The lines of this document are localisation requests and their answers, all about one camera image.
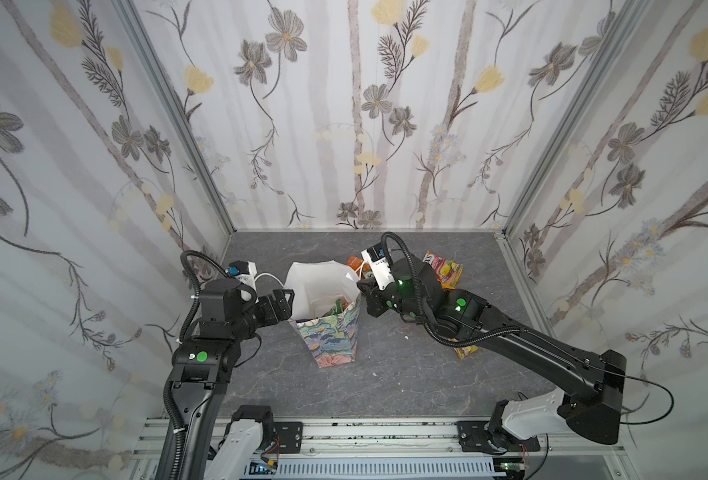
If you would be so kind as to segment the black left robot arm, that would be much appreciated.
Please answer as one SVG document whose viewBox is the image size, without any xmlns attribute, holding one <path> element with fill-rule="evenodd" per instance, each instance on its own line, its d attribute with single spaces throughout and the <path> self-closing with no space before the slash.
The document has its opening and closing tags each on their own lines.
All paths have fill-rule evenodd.
<svg viewBox="0 0 708 480">
<path fill-rule="evenodd" d="M 215 422 L 240 364 L 241 343 L 256 338 L 261 328 L 289 320 L 295 297 L 284 288 L 260 296 L 195 250 L 183 251 L 180 261 L 194 294 L 162 391 L 169 427 L 158 479 L 205 477 Z"/>
</svg>

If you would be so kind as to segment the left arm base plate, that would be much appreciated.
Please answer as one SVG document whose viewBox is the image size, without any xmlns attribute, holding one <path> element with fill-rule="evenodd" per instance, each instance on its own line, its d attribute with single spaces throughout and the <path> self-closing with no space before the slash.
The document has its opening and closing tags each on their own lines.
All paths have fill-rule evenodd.
<svg viewBox="0 0 708 480">
<path fill-rule="evenodd" d="M 224 434 L 224 444 L 246 442 L 253 453 L 296 454 L 301 450 L 302 422 L 277 422 L 267 405 L 242 405 L 232 415 Z"/>
</svg>

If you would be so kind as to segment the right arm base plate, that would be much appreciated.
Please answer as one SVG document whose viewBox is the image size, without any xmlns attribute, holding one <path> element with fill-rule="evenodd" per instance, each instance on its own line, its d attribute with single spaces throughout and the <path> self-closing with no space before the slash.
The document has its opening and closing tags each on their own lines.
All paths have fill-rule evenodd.
<svg viewBox="0 0 708 480">
<path fill-rule="evenodd" d="M 522 440 L 492 421 L 458 421 L 459 444 L 463 452 L 478 452 L 493 456 L 507 453 L 539 452 L 541 444 L 536 437 Z"/>
</svg>

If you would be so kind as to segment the floral white paper bag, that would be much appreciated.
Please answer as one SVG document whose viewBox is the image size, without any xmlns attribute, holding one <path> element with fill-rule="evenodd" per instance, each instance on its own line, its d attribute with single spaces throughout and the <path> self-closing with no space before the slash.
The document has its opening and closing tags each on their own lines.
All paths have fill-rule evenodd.
<svg viewBox="0 0 708 480">
<path fill-rule="evenodd" d="M 318 367 L 356 360 L 362 296 L 357 287 L 360 277 L 354 269 L 335 261 L 295 262 L 284 280 L 268 272 L 257 277 L 271 278 L 295 293 L 289 323 Z"/>
</svg>

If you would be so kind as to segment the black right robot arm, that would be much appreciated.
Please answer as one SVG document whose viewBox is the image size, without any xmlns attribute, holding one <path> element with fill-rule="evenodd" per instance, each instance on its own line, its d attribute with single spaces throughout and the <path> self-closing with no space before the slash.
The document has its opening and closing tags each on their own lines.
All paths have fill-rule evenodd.
<svg viewBox="0 0 708 480">
<path fill-rule="evenodd" d="M 443 287 L 433 268 L 393 232 L 383 233 L 362 257 L 372 275 L 357 286 L 370 316 L 392 310 L 443 346 L 482 346 L 554 384 L 547 394 L 498 402 L 481 426 L 460 429 L 463 447 L 498 456 L 525 450 L 540 435 L 564 432 L 596 444 L 618 443 L 626 423 L 625 384 L 631 378 L 624 355 L 571 346 L 513 319 L 477 294 Z"/>
</svg>

